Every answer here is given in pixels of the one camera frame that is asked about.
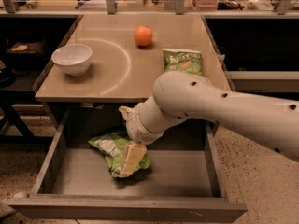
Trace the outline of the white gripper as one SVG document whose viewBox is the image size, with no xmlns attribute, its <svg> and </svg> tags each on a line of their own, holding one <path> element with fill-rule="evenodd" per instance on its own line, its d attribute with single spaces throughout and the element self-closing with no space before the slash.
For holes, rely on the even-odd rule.
<svg viewBox="0 0 299 224">
<path fill-rule="evenodd" d="M 119 111 L 121 112 L 123 119 L 126 121 L 127 133 L 135 142 L 125 146 L 121 164 L 122 176 L 131 175 L 146 154 L 147 149 L 145 145 L 152 144 L 163 135 L 162 133 L 150 132 L 142 124 L 139 115 L 140 107 L 141 103 L 137 104 L 134 108 L 128 106 L 119 107 Z"/>
</svg>

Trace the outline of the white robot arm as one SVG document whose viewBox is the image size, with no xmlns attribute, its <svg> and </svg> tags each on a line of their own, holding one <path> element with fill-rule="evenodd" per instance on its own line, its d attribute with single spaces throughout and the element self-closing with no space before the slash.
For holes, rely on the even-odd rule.
<svg viewBox="0 0 299 224">
<path fill-rule="evenodd" d="M 281 155 L 299 159 L 299 109 L 294 100 L 225 91 L 206 77 L 168 71 L 144 103 L 120 112 L 129 137 L 149 145 L 188 119 L 219 124 Z"/>
</svg>

